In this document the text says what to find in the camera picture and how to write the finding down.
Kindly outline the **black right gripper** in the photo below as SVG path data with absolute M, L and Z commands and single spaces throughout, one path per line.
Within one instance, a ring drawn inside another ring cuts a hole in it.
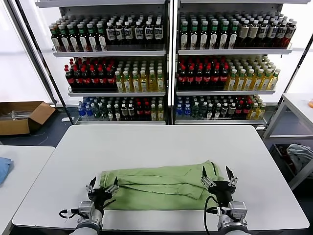
M 201 182 L 209 192 L 216 196 L 220 207 L 228 207 L 229 202 L 233 201 L 232 194 L 236 190 L 237 177 L 234 176 L 233 171 L 226 166 L 228 181 L 212 181 L 206 173 L 206 169 L 202 167 Z

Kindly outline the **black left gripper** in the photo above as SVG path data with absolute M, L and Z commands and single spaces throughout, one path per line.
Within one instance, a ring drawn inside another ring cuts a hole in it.
M 114 183 L 105 188 L 95 188 L 96 176 L 86 185 L 88 192 L 88 198 L 94 203 L 94 206 L 97 210 L 103 210 L 108 205 L 115 202 L 113 198 L 113 193 L 116 193 L 119 190 L 118 177 L 116 176 Z

